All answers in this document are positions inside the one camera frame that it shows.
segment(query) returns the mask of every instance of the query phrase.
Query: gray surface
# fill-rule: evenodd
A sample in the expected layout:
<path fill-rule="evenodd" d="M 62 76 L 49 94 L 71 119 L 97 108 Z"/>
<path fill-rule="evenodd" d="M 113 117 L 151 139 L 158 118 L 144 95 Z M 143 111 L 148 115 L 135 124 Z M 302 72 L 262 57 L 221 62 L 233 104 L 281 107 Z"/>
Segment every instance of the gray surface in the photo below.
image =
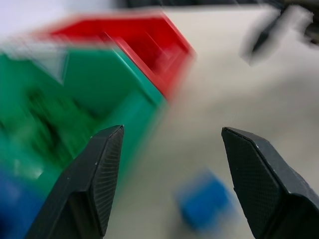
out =
<path fill-rule="evenodd" d="M 250 67 L 238 55 L 247 32 L 267 12 L 167 12 L 197 60 L 114 205 L 106 238 L 198 238 L 180 225 L 172 193 L 204 167 L 233 192 L 223 126 L 270 140 L 319 192 L 318 50 L 301 43 L 295 22 L 269 58 Z M 223 230 L 214 238 L 253 238 L 240 208 Z"/>

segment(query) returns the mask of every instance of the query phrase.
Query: green bin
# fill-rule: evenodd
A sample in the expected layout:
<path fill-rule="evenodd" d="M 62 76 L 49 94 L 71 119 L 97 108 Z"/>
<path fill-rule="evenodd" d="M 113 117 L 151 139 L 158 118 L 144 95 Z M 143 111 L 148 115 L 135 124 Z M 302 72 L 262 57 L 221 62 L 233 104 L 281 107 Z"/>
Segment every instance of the green bin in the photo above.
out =
<path fill-rule="evenodd" d="M 105 116 L 96 132 L 124 125 L 118 179 L 121 186 L 149 126 L 166 104 L 164 97 L 129 57 L 113 46 L 68 47 L 60 77 L 61 82 L 56 81 L 31 59 L 0 55 L 0 115 L 9 115 L 23 104 L 25 89 L 36 85 L 45 94 L 67 94 L 86 109 Z M 63 170 L 35 153 L 15 148 L 1 136 L 0 164 L 45 197 Z"/>

